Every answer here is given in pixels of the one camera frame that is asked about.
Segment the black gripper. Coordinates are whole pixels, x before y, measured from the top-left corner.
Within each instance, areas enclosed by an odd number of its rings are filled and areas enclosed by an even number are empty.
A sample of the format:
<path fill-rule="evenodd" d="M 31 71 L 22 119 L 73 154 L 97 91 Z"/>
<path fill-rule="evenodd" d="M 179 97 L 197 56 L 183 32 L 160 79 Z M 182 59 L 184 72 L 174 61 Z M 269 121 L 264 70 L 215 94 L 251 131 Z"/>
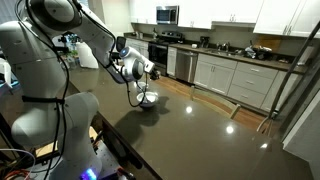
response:
<path fill-rule="evenodd" d="M 152 70 L 150 73 L 151 80 L 158 80 L 161 76 L 161 73 L 158 70 Z"/>

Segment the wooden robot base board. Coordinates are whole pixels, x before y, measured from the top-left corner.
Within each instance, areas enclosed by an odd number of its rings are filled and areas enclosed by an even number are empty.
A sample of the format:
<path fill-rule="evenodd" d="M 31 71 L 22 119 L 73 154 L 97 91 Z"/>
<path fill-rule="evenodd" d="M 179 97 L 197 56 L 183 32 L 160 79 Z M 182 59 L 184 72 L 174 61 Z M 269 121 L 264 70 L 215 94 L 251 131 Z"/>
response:
<path fill-rule="evenodd" d="M 90 127 L 89 128 L 89 136 L 92 138 L 96 138 L 97 135 L 98 135 L 98 133 L 94 130 L 94 128 Z M 53 144 L 48 144 L 43 147 L 40 147 L 35 151 L 36 156 L 40 157 L 40 156 L 46 155 L 52 151 L 52 148 L 53 148 Z"/>

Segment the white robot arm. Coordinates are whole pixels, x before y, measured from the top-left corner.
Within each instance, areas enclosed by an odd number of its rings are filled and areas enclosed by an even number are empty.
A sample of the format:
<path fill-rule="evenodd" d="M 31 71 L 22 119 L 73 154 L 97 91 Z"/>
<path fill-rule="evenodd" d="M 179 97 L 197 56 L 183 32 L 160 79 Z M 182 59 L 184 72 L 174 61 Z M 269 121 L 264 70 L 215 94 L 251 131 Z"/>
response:
<path fill-rule="evenodd" d="M 21 0 L 21 18 L 0 25 L 0 45 L 23 90 L 24 112 L 12 135 L 23 146 L 57 142 L 62 160 L 46 170 L 48 180 L 94 180 L 103 165 L 89 137 L 98 99 L 89 92 L 59 98 L 67 85 L 52 39 L 74 33 L 119 84 L 139 80 L 154 63 L 132 47 L 120 51 L 121 66 L 111 59 L 115 36 L 77 0 Z"/>

